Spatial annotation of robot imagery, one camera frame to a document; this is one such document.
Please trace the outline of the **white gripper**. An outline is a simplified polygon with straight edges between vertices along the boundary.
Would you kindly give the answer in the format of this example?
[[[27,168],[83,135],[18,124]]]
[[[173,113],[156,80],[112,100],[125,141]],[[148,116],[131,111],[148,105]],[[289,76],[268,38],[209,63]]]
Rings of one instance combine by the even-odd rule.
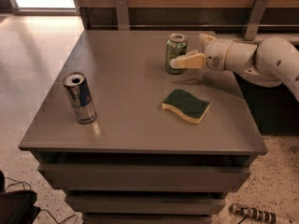
[[[224,71],[226,56],[233,41],[219,39],[212,35],[200,34],[200,41],[204,46],[204,54],[198,50],[187,52],[170,61],[173,69],[200,69],[205,65],[212,70]]]

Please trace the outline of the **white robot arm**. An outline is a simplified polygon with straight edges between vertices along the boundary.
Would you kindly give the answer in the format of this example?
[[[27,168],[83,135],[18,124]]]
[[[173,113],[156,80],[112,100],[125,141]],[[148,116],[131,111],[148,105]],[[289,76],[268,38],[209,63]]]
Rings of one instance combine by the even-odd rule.
[[[231,71],[266,88],[284,84],[299,101],[299,51],[286,39],[269,37],[259,45],[200,34],[204,51],[193,50],[170,61],[173,69]]]

